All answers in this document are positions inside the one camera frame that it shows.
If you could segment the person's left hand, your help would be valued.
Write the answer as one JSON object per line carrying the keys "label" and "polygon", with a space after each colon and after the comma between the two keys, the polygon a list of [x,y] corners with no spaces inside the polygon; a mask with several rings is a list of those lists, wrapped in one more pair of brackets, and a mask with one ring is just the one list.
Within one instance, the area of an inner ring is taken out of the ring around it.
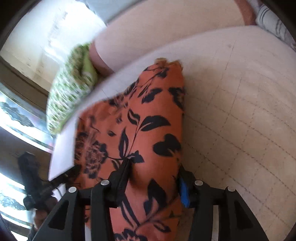
{"label": "person's left hand", "polygon": [[41,209],[34,210],[34,216],[33,216],[34,223],[28,235],[27,241],[33,240],[34,236],[36,235],[37,231],[39,230],[39,228],[47,218],[48,214],[52,211],[52,209],[55,207],[57,203],[58,203],[58,200],[55,197],[50,197],[46,201],[47,210],[41,210]]}

